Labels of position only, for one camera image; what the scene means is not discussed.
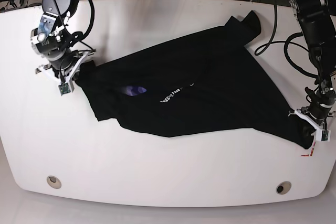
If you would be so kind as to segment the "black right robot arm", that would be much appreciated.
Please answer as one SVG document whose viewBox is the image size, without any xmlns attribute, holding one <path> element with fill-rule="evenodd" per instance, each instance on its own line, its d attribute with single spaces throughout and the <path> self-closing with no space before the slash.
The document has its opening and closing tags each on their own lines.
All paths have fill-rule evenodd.
<svg viewBox="0 0 336 224">
<path fill-rule="evenodd" d="M 66 27 L 78 7 L 80 0 L 43 0 L 43 15 L 39 26 L 31 31 L 31 46 L 34 51 L 45 57 L 53 70 L 57 73 L 60 82 L 65 83 L 66 71 L 72 67 L 74 57 L 81 55 L 79 51 L 71 51 L 76 43 L 82 43 L 90 34 L 95 16 L 95 8 L 92 0 L 90 5 L 90 21 L 85 32 L 69 32 Z"/>
</svg>

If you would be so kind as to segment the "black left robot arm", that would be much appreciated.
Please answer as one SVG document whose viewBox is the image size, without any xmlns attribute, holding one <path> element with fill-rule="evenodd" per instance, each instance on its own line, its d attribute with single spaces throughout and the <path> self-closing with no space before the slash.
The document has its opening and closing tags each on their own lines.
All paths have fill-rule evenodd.
<svg viewBox="0 0 336 224">
<path fill-rule="evenodd" d="M 315 79 L 317 90 L 305 88 L 310 98 L 309 106 L 294 111 L 294 115 L 307 121 L 315 129 L 315 140 L 329 141 L 331 131 L 327 118 L 335 116 L 332 108 L 335 104 L 335 26 L 330 16 L 328 0 L 289 0 L 301 32 L 288 37 L 284 45 L 288 57 L 289 43 L 298 37 L 304 37 L 310 62 L 317 74 L 310 74 L 300 67 L 302 74 Z"/>
</svg>

